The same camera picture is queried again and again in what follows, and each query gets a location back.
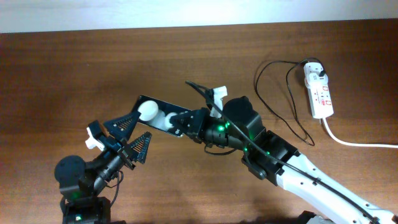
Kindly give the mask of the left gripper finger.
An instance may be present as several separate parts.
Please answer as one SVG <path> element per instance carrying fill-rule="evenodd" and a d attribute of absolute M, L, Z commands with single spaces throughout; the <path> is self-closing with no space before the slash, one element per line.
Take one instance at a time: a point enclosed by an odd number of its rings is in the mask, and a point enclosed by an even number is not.
<path fill-rule="evenodd" d="M 103 123 L 108 133 L 117 140 L 129 140 L 139 120 L 140 112 L 133 111 Z"/>
<path fill-rule="evenodd" d="M 128 144 L 129 155 L 127 158 L 130 162 L 139 162 L 141 164 L 146 162 L 151 137 L 152 134 L 150 132 L 145 132 Z"/>

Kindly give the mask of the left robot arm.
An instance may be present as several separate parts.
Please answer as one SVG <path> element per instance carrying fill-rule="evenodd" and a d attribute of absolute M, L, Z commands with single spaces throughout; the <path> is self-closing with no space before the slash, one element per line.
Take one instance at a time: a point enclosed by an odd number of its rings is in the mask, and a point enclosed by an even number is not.
<path fill-rule="evenodd" d="M 103 124 L 93 121 L 86 128 L 85 143 L 101 153 L 88 162 L 76 155 L 58 162 L 54 176 L 62 194 L 63 223 L 111 223 L 111 207 L 124 179 L 122 168 L 134 170 L 137 162 L 146 161 L 152 134 L 129 140 L 140 116 L 132 111 Z"/>

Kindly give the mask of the black smartphone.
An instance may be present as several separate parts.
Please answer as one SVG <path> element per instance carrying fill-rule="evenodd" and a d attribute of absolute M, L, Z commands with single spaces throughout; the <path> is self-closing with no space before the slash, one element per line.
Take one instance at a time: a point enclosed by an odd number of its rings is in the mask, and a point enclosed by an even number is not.
<path fill-rule="evenodd" d="M 139 112 L 138 122 L 178 138 L 183 132 L 171 122 L 171 117 L 189 112 L 190 109 L 158 100 L 146 95 L 140 95 L 132 108 L 132 112 Z"/>

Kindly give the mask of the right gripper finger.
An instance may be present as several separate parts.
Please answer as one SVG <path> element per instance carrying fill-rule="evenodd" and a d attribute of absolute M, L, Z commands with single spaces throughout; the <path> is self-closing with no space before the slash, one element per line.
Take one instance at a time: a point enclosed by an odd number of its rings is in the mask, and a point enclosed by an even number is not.
<path fill-rule="evenodd" d="M 189 130 L 190 130 L 190 124 L 188 123 L 177 123 L 174 124 L 174 134 L 176 137 L 181 138 L 183 136 L 189 137 Z"/>
<path fill-rule="evenodd" d="M 193 111 L 184 111 L 170 118 L 172 124 L 192 124 Z"/>

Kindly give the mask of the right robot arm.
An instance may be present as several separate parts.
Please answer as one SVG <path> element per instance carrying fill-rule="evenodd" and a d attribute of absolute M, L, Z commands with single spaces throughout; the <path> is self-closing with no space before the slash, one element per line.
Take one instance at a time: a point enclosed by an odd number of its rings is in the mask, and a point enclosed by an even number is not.
<path fill-rule="evenodd" d="M 197 143 L 241 150 L 241 161 L 249 172 L 297 195 L 321 213 L 309 213 L 307 223 L 397 223 L 396 214 L 352 193 L 267 130 L 245 96 L 229 100 L 220 118 L 201 108 L 168 114 L 167 119 Z"/>

